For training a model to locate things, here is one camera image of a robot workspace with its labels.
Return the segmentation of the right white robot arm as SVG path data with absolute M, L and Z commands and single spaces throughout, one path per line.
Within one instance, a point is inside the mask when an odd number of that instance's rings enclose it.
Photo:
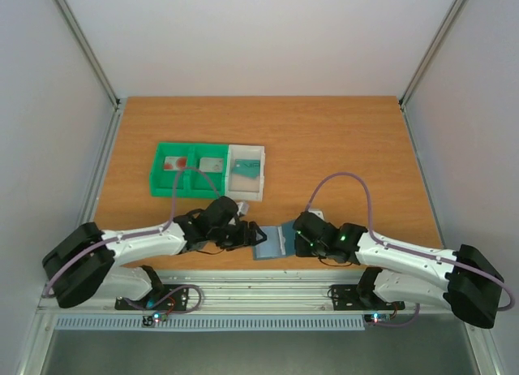
M 424 248 L 379 238 L 353 223 L 335 227 L 309 211 L 300 214 L 293 228 L 297 256 L 379 268 L 358 286 L 358 298 L 367 307 L 414 302 L 449 309 L 482 329 L 495 324 L 504 279 L 475 247 Z

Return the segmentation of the teal leather card holder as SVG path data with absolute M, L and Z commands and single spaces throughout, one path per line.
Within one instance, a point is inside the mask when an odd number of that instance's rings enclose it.
M 295 255 L 294 221 L 288 221 L 280 226 L 262 226 L 260 229 L 267 239 L 252 249 L 255 261 L 280 259 Z

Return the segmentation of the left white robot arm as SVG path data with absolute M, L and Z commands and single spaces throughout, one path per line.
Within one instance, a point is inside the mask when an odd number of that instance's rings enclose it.
M 254 247 L 267 234 L 254 221 L 242 220 L 246 203 L 221 196 L 205 209 L 193 209 L 157 226 L 103 231 L 95 222 L 73 230 L 42 260 L 48 278 L 43 296 L 60 308 L 90 300 L 117 267 L 155 256 L 202 252 L 207 243 L 223 252 Z

